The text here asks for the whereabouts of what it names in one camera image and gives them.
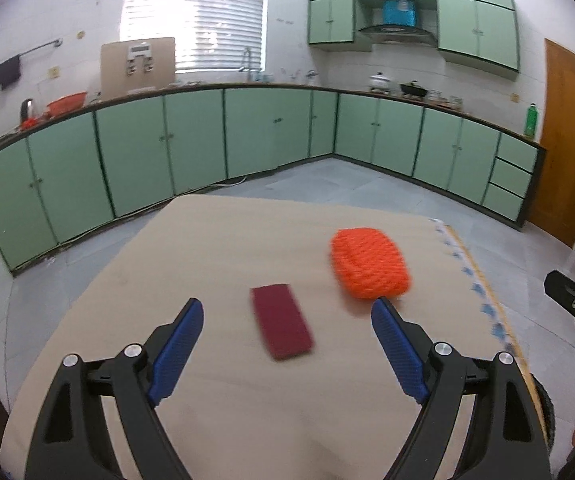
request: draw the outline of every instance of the orange mesh cloth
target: orange mesh cloth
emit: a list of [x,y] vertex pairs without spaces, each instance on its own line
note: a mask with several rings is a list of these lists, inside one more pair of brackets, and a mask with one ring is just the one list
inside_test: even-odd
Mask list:
[[355,298],[400,296],[411,278],[399,248],[372,227],[341,229],[331,239],[334,272]]

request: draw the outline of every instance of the white pot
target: white pot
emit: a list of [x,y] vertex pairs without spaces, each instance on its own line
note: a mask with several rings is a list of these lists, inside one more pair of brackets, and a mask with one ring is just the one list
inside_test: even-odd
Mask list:
[[376,75],[369,78],[369,86],[371,88],[378,88],[379,90],[389,90],[392,80],[383,75],[383,72],[378,72]]

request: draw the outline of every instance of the dark towel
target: dark towel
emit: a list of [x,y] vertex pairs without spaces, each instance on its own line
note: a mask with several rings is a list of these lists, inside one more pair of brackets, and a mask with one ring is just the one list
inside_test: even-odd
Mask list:
[[20,79],[20,56],[10,57],[0,64],[0,89],[4,90]]

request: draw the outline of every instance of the tiled floor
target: tiled floor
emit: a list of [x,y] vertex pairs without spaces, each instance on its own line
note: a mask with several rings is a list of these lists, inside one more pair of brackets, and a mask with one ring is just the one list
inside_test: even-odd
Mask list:
[[[575,325],[543,293],[552,269],[575,277],[575,254],[532,224],[517,232],[466,206],[361,166],[325,159],[213,194],[340,203],[439,218],[451,225],[485,273],[556,411],[552,466],[570,450],[575,425]],[[6,341],[10,405],[28,370],[70,304],[121,247],[155,215],[117,226],[14,279]]]

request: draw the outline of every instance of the blue gripper pad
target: blue gripper pad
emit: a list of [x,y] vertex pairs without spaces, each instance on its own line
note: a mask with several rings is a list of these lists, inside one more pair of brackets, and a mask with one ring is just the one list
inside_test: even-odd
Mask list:
[[171,396],[202,330],[203,305],[195,300],[154,361],[147,392],[154,406]]
[[429,390],[423,379],[423,361],[381,300],[376,300],[372,306],[372,327],[401,388],[405,394],[423,404],[429,397]]

